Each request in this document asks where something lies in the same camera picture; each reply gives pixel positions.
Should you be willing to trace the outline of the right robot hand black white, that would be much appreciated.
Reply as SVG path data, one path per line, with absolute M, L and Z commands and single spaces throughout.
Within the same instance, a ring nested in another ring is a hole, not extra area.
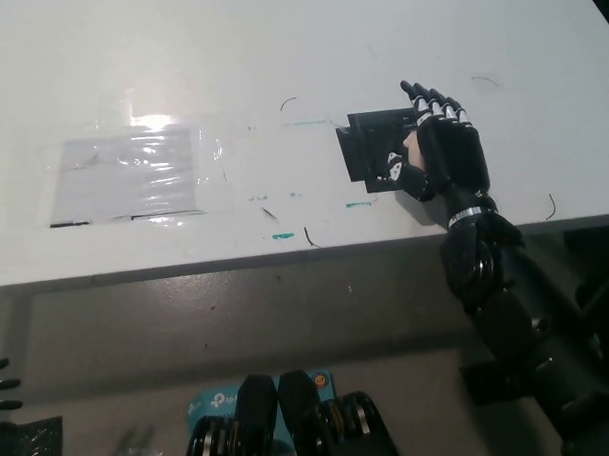
M 497 217 L 478 130 L 456 99 L 406 80 L 400 88 L 414 123 L 404 151 L 388 155 L 389 180 L 419 202 L 441 198 L 449 230 L 478 230 Z

